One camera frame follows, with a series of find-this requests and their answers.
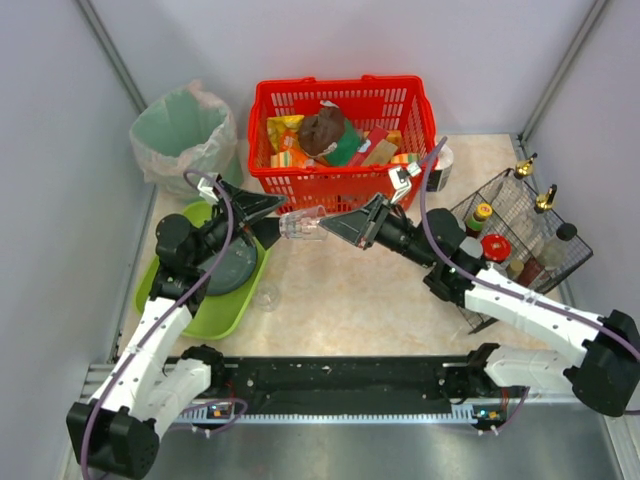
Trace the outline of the red lid sauce jar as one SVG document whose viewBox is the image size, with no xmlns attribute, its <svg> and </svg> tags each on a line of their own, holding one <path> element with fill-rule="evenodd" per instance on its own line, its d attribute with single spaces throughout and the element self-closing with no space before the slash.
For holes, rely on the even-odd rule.
<svg viewBox="0 0 640 480">
<path fill-rule="evenodd" d="M 493 263 L 502 263 L 509 258 L 512 253 L 512 246 L 509 240 L 500 234 L 488 234 L 481 240 L 483 257 Z"/>
</svg>

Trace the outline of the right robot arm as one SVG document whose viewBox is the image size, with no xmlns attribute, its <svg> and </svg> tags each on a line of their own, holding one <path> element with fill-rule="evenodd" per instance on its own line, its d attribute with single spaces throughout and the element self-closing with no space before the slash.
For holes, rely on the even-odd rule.
<svg viewBox="0 0 640 480">
<path fill-rule="evenodd" d="M 385 195 L 364 206 L 313 220 L 312 232 L 329 233 L 366 250 L 379 244 L 428 269 L 432 294 L 516 327 L 547 344 L 541 351 L 483 348 L 485 376 L 500 387 L 571 391 L 584 405 L 610 417 L 627 413 L 639 385 L 639 330 L 629 315 L 601 316 L 552 301 L 466 253 L 454 215 L 437 208 L 420 224 Z"/>
</svg>

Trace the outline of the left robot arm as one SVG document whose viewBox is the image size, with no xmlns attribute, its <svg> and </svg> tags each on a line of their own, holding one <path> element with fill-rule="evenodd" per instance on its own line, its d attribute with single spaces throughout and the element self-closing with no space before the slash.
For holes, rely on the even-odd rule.
<svg viewBox="0 0 640 480">
<path fill-rule="evenodd" d="M 268 248 L 280 237 L 272 214 L 286 196 L 247 191 L 207 174 L 195 188 L 209 219 L 196 226 L 173 213 L 159 221 L 159 264 L 139 324 L 107 379 L 67 414 L 85 479 L 94 470 L 128 479 L 148 474 L 176 419 L 224 375 L 222 354 L 208 346 L 187 350 L 173 371 L 163 372 L 173 345 L 204 302 L 211 276 L 235 240 Z"/>
</svg>

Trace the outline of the dark vinegar bottle black cap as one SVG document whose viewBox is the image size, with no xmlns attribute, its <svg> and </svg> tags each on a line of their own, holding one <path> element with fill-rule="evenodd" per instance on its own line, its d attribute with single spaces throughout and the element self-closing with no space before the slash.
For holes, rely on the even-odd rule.
<svg viewBox="0 0 640 480">
<path fill-rule="evenodd" d="M 564 263 L 569 250 L 569 242 L 577 236 L 577 227 L 572 223 L 561 224 L 555 234 L 539 242 L 534 257 L 546 271 L 558 269 Z"/>
</svg>

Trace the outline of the blue ceramic plate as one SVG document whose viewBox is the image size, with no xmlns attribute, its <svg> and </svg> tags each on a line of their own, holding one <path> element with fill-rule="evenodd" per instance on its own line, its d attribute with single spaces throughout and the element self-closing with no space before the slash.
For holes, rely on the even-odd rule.
<svg viewBox="0 0 640 480">
<path fill-rule="evenodd" d="M 235 239 L 210 275 L 207 296 L 220 296 L 241 287 L 257 265 L 257 247 L 252 240 Z"/>
</svg>

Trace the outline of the silver lid jar blue label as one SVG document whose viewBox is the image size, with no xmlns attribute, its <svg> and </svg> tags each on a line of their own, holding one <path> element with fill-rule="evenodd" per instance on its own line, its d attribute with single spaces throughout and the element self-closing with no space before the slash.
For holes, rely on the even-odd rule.
<svg viewBox="0 0 640 480">
<path fill-rule="evenodd" d="M 467 236 L 462 241 L 459 248 L 473 258 L 481 259 L 483 257 L 484 250 L 482 244 L 476 238 Z"/>
</svg>

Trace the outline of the clear bottle with gold pourer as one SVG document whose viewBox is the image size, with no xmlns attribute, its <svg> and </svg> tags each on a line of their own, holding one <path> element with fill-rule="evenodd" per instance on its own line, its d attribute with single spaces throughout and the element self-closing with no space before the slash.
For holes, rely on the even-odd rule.
<svg viewBox="0 0 640 480">
<path fill-rule="evenodd" d="M 507 175 L 497 200 L 500 200 L 500 211 L 507 213 L 519 200 L 527 194 L 526 179 L 533 175 L 538 153 L 533 153 L 516 164 L 514 171 Z"/>
</svg>

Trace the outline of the yellow cap sauce bottle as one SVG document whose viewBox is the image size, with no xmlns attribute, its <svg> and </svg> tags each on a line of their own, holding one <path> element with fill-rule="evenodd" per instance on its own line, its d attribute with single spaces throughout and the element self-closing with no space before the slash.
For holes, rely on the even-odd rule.
<svg viewBox="0 0 640 480">
<path fill-rule="evenodd" d="M 472 238 L 478 238 L 486 224 L 493 215 L 493 208 L 489 203 L 479 203 L 465 220 L 466 234 Z"/>
</svg>

